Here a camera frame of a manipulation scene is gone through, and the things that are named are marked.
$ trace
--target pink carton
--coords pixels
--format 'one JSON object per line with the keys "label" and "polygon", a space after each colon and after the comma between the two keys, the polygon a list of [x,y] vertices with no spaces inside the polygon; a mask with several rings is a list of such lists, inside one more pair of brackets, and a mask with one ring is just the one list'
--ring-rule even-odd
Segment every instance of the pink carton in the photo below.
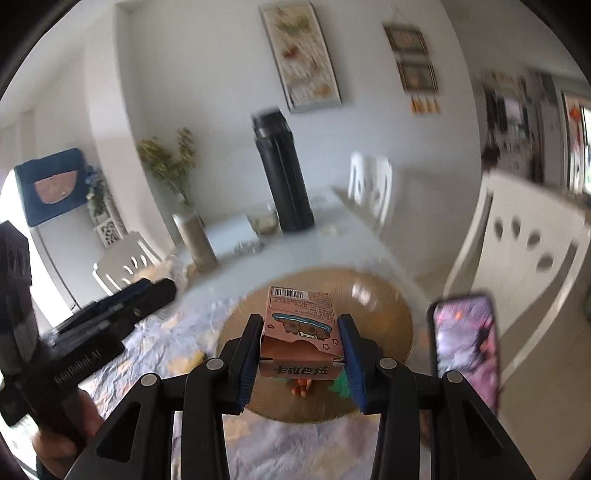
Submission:
{"label": "pink carton", "polygon": [[259,365],[263,377],[333,380],[343,358],[330,295],[269,288]]}

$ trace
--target round woven placemat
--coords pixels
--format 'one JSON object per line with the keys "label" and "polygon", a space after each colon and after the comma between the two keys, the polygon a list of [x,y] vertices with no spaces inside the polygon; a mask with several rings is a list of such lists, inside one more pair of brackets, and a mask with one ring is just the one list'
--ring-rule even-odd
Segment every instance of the round woven placemat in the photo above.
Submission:
{"label": "round woven placemat", "polygon": [[[392,284],[347,268],[305,270],[273,280],[251,293],[224,324],[218,354],[228,340],[242,335],[251,313],[265,316],[271,285],[329,293],[335,317],[350,313],[362,337],[374,340],[386,356],[406,361],[413,342],[413,322],[406,302]],[[290,382],[257,373],[247,409],[267,419],[289,423],[318,423],[356,410],[351,399],[340,398],[329,390],[331,381],[314,381],[306,398],[292,396]]]}

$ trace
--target phone screen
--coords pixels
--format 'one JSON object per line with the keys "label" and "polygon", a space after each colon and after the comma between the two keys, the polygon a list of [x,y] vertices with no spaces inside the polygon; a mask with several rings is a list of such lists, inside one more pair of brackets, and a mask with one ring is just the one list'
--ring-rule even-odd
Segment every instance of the phone screen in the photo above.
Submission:
{"label": "phone screen", "polygon": [[486,296],[441,301],[433,311],[437,374],[456,370],[496,413],[499,356],[491,301]]}

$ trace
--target cartoon illustration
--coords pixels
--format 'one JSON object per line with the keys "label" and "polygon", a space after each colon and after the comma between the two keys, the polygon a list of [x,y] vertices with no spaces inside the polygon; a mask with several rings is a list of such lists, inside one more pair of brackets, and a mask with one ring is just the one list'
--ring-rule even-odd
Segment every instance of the cartoon illustration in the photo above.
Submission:
{"label": "cartoon illustration", "polygon": [[326,340],[330,338],[332,328],[325,323],[286,313],[274,313],[273,318],[283,324],[287,333],[293,333],[294,335],[311,340]]}

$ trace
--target metal water bottle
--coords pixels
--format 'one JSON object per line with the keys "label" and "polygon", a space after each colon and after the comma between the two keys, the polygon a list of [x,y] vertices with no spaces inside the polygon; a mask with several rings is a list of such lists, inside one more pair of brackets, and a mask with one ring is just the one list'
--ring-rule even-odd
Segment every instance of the metal water bottle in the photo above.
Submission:
{"label": "metal water bottle", "polygon": [[278,108],[252,116],[256,147],[261,154],[271,194],[284,232],[299,232],[314,226],[294,137]]}

